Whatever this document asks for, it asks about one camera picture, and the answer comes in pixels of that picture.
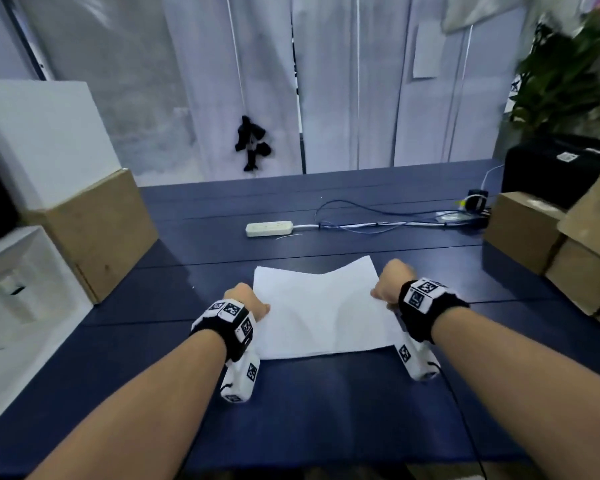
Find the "person's right hand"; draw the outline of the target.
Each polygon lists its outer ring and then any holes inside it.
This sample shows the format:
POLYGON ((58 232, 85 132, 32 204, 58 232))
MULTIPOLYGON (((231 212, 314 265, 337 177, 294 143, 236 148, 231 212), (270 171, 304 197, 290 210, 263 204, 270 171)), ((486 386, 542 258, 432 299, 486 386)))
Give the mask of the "person's right hand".
POLYGON ((399 295, 402 287, 405 283, 416 279, 417 273, 414 268, 400 259, 394 258, 384 266, 374 287, 384 289, 385 297, 388 298, 387 309, 395 312, 398 310, 399 295))

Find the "person's left hand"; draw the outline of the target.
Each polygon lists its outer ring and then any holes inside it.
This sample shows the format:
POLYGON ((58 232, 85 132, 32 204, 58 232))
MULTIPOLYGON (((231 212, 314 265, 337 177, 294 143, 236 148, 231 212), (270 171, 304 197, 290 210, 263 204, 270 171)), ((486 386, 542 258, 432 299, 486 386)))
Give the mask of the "person's left hand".
POLYGON ((251 304, 254 301, 260 301, 256 296, 252 288, 243 282, 236 284, 231 289, 224 292, 224 299, 233 299, 243 304, 246 309, 251 313, 251 304))

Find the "white paper sheet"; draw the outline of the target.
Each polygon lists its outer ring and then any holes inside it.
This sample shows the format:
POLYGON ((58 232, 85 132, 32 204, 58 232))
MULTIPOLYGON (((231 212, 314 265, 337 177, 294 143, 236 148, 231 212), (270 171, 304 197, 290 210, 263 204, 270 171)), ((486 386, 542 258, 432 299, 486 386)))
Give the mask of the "white paper sheet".
POLYGON ((256 325, 255 353, 286 360, 397 344, 398 318, 370 295, 378 279, 369 256, 325 274, 257 267, 253 290, 271 309, 256 325))

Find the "person's left forearm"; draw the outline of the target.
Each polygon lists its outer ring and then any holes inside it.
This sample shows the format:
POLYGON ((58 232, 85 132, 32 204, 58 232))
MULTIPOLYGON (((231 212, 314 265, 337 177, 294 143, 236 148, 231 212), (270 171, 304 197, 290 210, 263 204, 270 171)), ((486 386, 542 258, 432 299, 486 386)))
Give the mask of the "person's left forearm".
POLYGON ((217 333, 193 334, 104 400, 26 480, 174 480, 225 359, 217 333))

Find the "person's right forearm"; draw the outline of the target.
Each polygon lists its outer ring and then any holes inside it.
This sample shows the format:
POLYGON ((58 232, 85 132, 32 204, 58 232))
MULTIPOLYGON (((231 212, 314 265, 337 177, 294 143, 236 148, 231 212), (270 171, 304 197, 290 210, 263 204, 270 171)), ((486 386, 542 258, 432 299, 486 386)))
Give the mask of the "person's right forearm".
POLYGON ((600 375, 469 308, 432 338, 547 478, 600 480, 600 375))

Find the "white power strip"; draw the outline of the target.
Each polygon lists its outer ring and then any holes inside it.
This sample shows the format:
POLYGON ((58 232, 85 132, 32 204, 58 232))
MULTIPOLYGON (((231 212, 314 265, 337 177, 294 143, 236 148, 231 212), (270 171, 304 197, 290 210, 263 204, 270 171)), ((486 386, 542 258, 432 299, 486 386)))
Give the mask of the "white power strip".
POLYGON ((294 224, 291 221, 249 223, 245 229, 248 238, 282 237, 292 234, 293 230, 294 224))

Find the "black charger block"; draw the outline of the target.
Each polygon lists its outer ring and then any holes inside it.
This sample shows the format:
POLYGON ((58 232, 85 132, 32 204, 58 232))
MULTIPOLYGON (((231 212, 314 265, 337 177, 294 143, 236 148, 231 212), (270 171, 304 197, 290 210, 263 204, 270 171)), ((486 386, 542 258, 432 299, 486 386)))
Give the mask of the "black charger block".
POLYGON ((472 215, 481 215, 487 205, 489 193, 484 189, 471 189, 464 199, 464 211, 472 215))

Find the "small brown cardboard box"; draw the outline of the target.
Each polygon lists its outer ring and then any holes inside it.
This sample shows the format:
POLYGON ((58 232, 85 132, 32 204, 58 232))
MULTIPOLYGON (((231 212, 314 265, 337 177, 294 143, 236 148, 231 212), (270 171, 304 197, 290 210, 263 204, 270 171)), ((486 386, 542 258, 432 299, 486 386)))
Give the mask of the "small brown cardboard box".
POLYGON ((484 242, 536 275, 544 275, 563 237, 566 211, 536 196, 501 193, 491 208, 484 242))

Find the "large brown cardboard box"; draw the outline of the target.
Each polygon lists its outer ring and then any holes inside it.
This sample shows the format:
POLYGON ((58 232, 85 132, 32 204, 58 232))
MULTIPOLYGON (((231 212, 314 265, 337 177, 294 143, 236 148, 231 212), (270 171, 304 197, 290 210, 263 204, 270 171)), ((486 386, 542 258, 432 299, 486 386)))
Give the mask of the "large brown cardboard box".
POLYGON ((46 210, 24 210, 41 225, 95 305, 103 302, 159 239, 129 169, 46 210))

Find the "black box with white label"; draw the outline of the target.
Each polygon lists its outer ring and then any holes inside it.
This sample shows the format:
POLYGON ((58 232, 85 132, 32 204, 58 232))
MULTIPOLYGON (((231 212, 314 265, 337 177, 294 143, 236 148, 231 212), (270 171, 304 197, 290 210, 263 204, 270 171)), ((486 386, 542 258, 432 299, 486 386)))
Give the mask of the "black box with white label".
POLYGON ((533 136, 508 150, 502 193, 521 192, 568 210, 600 177, 600 139, 533 136))

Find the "brown cardboard box open flap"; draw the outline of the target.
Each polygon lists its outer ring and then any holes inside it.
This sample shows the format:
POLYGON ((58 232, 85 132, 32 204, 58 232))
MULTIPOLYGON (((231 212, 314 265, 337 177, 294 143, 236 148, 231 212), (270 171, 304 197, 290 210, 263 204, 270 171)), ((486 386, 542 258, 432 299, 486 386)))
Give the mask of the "brown cardboard box open flap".
POLYGON ((600 176, 557 229, 564 241, 545 277, 585 315, 600 315, 600 176))

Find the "white foam tray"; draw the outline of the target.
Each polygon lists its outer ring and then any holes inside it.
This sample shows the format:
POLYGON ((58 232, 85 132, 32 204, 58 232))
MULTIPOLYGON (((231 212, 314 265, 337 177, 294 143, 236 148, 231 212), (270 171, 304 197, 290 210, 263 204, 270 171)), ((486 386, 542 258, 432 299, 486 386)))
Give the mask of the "white foam tray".
POLYGON ((0 239, 0 416, 92 308, 42 226, 0 239))

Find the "white paper note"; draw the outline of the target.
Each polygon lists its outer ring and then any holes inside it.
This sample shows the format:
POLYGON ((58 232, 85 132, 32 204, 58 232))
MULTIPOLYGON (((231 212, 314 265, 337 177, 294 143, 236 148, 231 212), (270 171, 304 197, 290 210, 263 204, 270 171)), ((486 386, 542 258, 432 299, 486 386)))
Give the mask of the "white paper note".
POLYGON ((446 35, 439 20, 419 23, 413 58, 413 79, 435 79, 439 77, 446 35))

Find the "white foam box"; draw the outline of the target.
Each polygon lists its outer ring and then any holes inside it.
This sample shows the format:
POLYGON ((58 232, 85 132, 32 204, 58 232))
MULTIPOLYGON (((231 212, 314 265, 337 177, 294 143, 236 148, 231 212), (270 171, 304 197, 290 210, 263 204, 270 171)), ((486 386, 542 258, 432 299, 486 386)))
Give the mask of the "white foam box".
POLYGON ((119 171, 88 84, 0 79, 0 179, 18 210, 44 210, 119 171))

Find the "green potted plant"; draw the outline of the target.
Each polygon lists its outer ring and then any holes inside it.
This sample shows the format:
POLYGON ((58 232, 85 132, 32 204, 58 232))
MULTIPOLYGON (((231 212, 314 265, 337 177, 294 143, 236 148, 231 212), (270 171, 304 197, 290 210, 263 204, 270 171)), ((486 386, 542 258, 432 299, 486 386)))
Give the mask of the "green potted plant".
POLYGON ((509 121, 522 140, 550 134, 600 106, 600 9, 584 15, 575 36, 538 23, 529 54, 520 60, 509 121))

